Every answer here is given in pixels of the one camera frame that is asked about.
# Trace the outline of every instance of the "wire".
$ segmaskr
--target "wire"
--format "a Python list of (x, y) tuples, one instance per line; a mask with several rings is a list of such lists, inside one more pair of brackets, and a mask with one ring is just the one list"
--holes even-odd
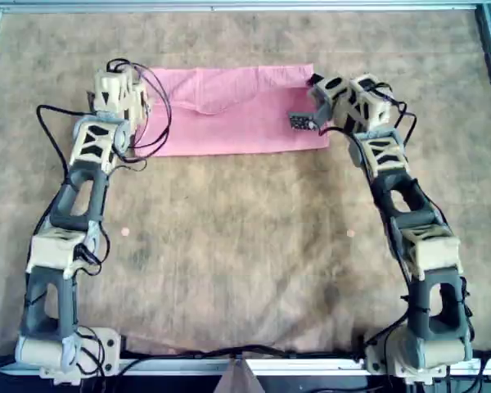
[(106, 360), (106, 348), (104, 347), (104, 344), (101, 342), (100, 338), (98, 337), (97, 333), (92, 330), (90, 327), (87, 327), (87, 326), (83, 326), (82, 328), (84, 329), (88, 329), (90, 331), (90, 333), (92, 334), (92, 336), (89, 336), (89, 335), (84, 335), (80, 332), (76, 332), (76, 334), (83, 338), (84, 340), (93, 340), (95, 341), (97, 344), (98, 344), (98, 361), (100, 362), (100, 364), (104, 364), (105, 360)]
[(485, 371), (485, 368), (486, 368), (486, 366), (490, 360), (491, 360), (491, 350), (487, 350), (487, 351), (481, 353), (480, 369), (478, 371), (478, 374), (476, 375), (475, 380), (473, 381), (471, 386), (469, 386), (467, 389), (465, 389), (462, 393), (471, 393), (477, 386), (479, 386), (477, 392), (480, 393), (482, 391), (482, 383), (484, 380), (484, 371)]
[(104, 373), (103, 365), (100, 363), (97, 357), (93, 355), (91, 351), (88, 350), (87, 348), (82, 347), (81, 351), (84, 352), (86, 356), (89, 357), (93, 361), (93, 363), (97, 366), (97, 371), (100, 373), (101, 376), (101, 384), (102, 384), (101, 393), (103, 393), (104, 391), (106, 391), (106, 373)]
[(341, 387), (333, 387), (331, 389), (317, 389), (314, 391), (310, 391), (309, 393), (356, 393), (356, 392), (372, 392), (379, 391), (380, 389), (384, 389), (383, 386), (374, 386), (374, 387), (355, 387), (353, 389), (349, 388), (341, 388)]
[[(119, 62), (119, 64), (117, 64), (114, 68), (111, 68), (111, 64), (115, 61)], [(149, 67), (147, 67), (145, 65), (131, 62), (131, 61), (129, 61), (127, 59), (123, 59), (123, 58), (118, 58), (118, 59), (113, 59), (111, 61), (108, 61), (107, 65), (106, 65), (106, 69), (108, 71), (111, 71), (111, 72), (119, 72), (119, 68), (121, 66), (133, 67), (137, 71), (138, 76), (140, 78), (144, 79), (149, 84), (149, 86), (153, 90), (155, 90), (155, 92), (160, 97), (161, 101), (164, 103), (164, 107), (165, 107), (165, 111), (166, 111), (166, 115), (167, 115), (167, 124), (164, 127), (164, 130), (162, 131), (162, 133), (158, 136), (158, 138), (156, 138), (153, 142), (149, 142), (145, 145), (138, 145), (137, 146), (137, 142), (140, 142), (140, 140), (142, 139), (142, 136), (143, 136), (143, 134), (142, 134), (141, 137), (138, 139), (138, 141), (131, 146), (131, 148), (133, 148), (133, 149), (140, 149), (140, 148), (144, 148), (144, 147), (153, 147), (153, 146), (156, 146), (158, 144), (158, 146), (156, 146), (156, 148), (154, 150), (152, 150), (150, 153), (146, 154), (145, 156), (138, 157), (136, 159), (129, 159), (129, 158), (123, 156), (119, 151), (115, 151), (117, 156), (126, 164), (135, 164), (137, 162), (143, 161), (143, 160), (153, 156), (154, 154), (156, 154), (158, 152), (158, 150), (161, 149), (162, 146), (167, 142), (167, 139), (169, 137), (169, 128), (170, 128), (171, 122), (172, 122), (172, 107), (171, 107), (171, 103), (169, 101), (169, 98), (167, 96), (167, 92), (165, 91), (164, 85), (161, 83), (160, 79), (158, 78), (158, 76), (155, 74), (155, 72), (152, 69), (150, 69)], [(155, 86), (155, 84), (152, 83), (144, 75), (143, 71), (147, 71), (151, 75), (153, 75), (156, 83), (158, 84), (158, 87)]]
[[(286, 350), (278, 350), (276, 348), (272, 348), (270, 346), (262, 346), (262, 345), (250, 345), (250, 346), (233, 346), (229, 348), (222, 348), (219, 350), (212, 350), (209, 352), (204, 352), (200, 350), (189, 350), (186, 352), (182, 352), (181, 354), (176, 355), (142, 355), (140, 359), (135, 359), (133, 362), (129, 363), (127, 366), (122, 368), (122, 370), (118, 373), (115, 379), (115, 384), (113, 385), (113, 393), (116, 392), (116, 389), (122, 379), (122, 376), (129, 371), (131, 368), (136, 365), (146, 362), (148, 360), (157, 360), (157, 359), (208, 359), (208, 358), (220, 358), (224, 356), (239, 356), (244, 352), (256, 353), (261, 355), (269, 355), (272, 357), (283, 358), (283, 359), (312, 359), (315, 353), (297, 353), (293, 351)], [(327, 357), (327, 355), (331, 357), (337, 356), (334, 353), (326, 353), (321, 352), (323, 357)]]
[(324, 135), (325, 133), (327, 133), (329, 131), (339, 131), (341, 133), (345, 133), (344, 129), (342, 129), (341, 127), (327, 127), (325, 129), (319, 129), (318, 130), (318, 136), (321, 137), (322, 135)]
[(408, 319), (407, 311), (400, 318), (398, 318), (396, 321), (390, 324), (388, 327), (385, 327), (384, 329), (380, 330), (377, 334), (373, 335), (370, 339), (364, 342), (362, 349), (365, 350), (366, 348), (368, 348), (368, 346), (374, 346), (382, 336), (384, 336), (387, 332), (391, 333), (394, 329), (396, 329), (403, 322), (405, 322), (406, 319)]
[(55, 149), (58, 158), (60, 159), (60, 163), (62, 165), (62, 170), (64, 172), (64, 179), (67, 178), (67, 175), (69, 173), (69, 170), (67, 168), (67, 161), (65, 160), (64, 154), (62, 153), (62, 150), (58, 147), (58, 143), (56, 143), (55, 138), (52, 136), (51, 131), (49, 131), (49, 128), (47, 127), (45, 121), (43, 120), (42, 117), (42, 109), (45, 109), (47, 111), (53, 111), (57, 113), (62, 113), (65, 115), (72, 115), (72, 116), (85, 116), (85, 115), (91, 115), (90, 113), (86, 112), (75, 112), (75, 111), (68, 111), (66, 109), (58, 108), (56, 106), (51, 106), (51, 105), (38, 105), (36, 108), (36, 116), (38, 117), (38, 122), (40, 123), (40, 126), (43, 129), (43, 132), (46, 134), (47, 138), (49, 139), (49, 142), (51, 142), (53, 148)]
[(415, 128), (417, 126), (417, 122), (418, 122), (417, 115), (415, 115), (412, 112), (408, 112), (408, 104), (406, 102), (395, 100), (394, 98), (392, 98), (388, 94), (385, 94), (385, 93), (381, 92), (380, 90), (378, 90), (379, 88), (388, 88), (391, 92), (393, 92), (393, 89), (391, 88), (391, 86), (389, 84), (387, 84), (386, 82), (379, 82), (378, 84), (370, 85), (365, 90), (368, 93), (374, 93), (378, 97), (385, 99), (386, 101), (390, 102), (392, 106), (396, 106), (396, 108), (399, 110), (399, 114), (400, 114), (398, 119), (396, 120), (396, 122), (394, 124), (394, 127), (396, 129), (399, 127), (404, 116), (412, 117), (411, 126), (408, 130), (408, 133), (406, 134), (406, 138), (403, 140), (403, 145), (406, 146), (409, 142), (409, 139), (412, 136), (413, 131), (415, 130)]

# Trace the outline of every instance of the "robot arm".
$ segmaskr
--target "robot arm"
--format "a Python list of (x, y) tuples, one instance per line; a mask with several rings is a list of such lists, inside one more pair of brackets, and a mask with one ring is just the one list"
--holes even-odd
[[(311, 82), (309, 95), (318, 110), (290, 113), (291, 124), (316, 131), (332, 121), (348, 137), (350, 155), (365, 172), (391, 254), (409, 290), (404, 317), (366, 341), (367, 370), (430, 384), (432, 377), (445, 374), (445, 366), (472, 356), (460, 240), (412, 176), (402, 139), (388, 125), (396, 102), (389, 85), (373, 75), (351, 80), (314, 75)], [(410, 211), (399, 210), (391, 192), (399, 192)], [(430, 315), (434, 286), (440, 287), (442, 300), (438, 315)]]
[[(119, 334), (112, 329), (79, 326), (76, 275), (80, 270), (97, 275), (101, 269), (98, 249), (110, 173), (118, 155), (127, 151), (137, 127), (146, 122), (150, 106), (143, 81), (133, 81), (133, 68), (125, 67), (120, 72), (97, 72), (93, 107), (95, 114), (84, 116), (74, 126), (65, 180), (31, 239), (15, 352), (18, 362), (38, 365), (42, 377), (62, 382), (86, 377), (77, 364), (95, 369), (86, 354), (96, 352), (100, 344), (106, 358), (102, 363), (110, 365), (105, 374), (118, 369)], [(76, 215), (73, 208), (80, 188), (89, 181), (87, 209)], [(44, 309), (50, 285), (57, 292), (57, 318), (48, 316)]]

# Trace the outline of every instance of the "fabric mat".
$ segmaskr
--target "fabric mat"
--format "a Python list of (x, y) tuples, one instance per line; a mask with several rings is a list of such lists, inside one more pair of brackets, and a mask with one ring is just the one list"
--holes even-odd
[[(491, 348), (491, 86), (473, 11), (5, 14), (0, 354), (18, 334), (29, 236), (61, 184), (34, 110), (86, 110), (96, 68), (119, 56), (164, 68), (312, 63), (389, 82), (419, 117), (412, 173), (462, 240), (474, 346)], [(46, 118), (69, 155), (75, 119)], [(405, 310), (380, 217), (337, 134), (319, 151), (121, 170), (105, 217), (111, 257), (79, 279), (79, 319), (127, 335), (130, 350), (348, 349)]]

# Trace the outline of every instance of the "pink cloth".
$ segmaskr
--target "pink cloth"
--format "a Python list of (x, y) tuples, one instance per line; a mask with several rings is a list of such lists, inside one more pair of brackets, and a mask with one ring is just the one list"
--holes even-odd
[[(305, 85), (313, 65), (153, 71), (173, 109), (169, 140), (156, 156), (272, 153), (329, 145), (327, 136), (294, 131), (287, 116), (289, 111), (314, 110)], [(155, 106), (140, 140), (137, 133), (138, 145), (155, 140), (167, 120), (160, 98), (147, 90)], [(144, 156), (153, 149), (136, 152)]]

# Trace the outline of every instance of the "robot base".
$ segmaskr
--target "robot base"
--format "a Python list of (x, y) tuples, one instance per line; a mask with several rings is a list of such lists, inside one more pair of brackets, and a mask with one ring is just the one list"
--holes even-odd
[(402, 325), (389, 333), (387, 342), (385, 342), (385, 338), (388, 335), (384, 335), (375, 345), (366, 348), (367, 371), (374, 375), (389, 374), (403, 378), (408, 385), (414, 382), (432, 385), (434, 377), (445, 377), (446, 368), (444, 366), (416, 369), (408, 364), (407, 360), (403, 357), (403, 353), (405, 353), (403, 343), (406, 331), (407, 327)]
[[(104, 374), (107, 377), (116, 375), (119, 371), (119, 361), (120, 361), (120, 346), (121, 339), (120, 335), (113, 329), (107, 327), (91, 327), (98, 339), (104, 346), (106, 357), (102, 364)], [(79, 327), (79, 333), (83, 336), (91, 336), (92, 332), (85, 327)], [(100, 346), (98, 342), (89, 339), (82, 340), (82, 348), (89, 350), (95, 357), (99, 358)], [(95, 363), (87, 356), (83, 351), (80, 351), (78, 364), (82, 369), (88, 372), (94, 372), (97, 369)], [(55, 385), (60, 385), (61, 383), (70, 383), (71, 385), (79, 385), (83, 378), (98, 377), (100, 373), (93, 373), (91, 375), (84, 375), (79, 370), (78, 366), (74, 366), (73, 369), (67, 373), (63, 373), (57, 369), (50, 368), (40, 368), (40, 377), (43, 379), (52, 379)]]

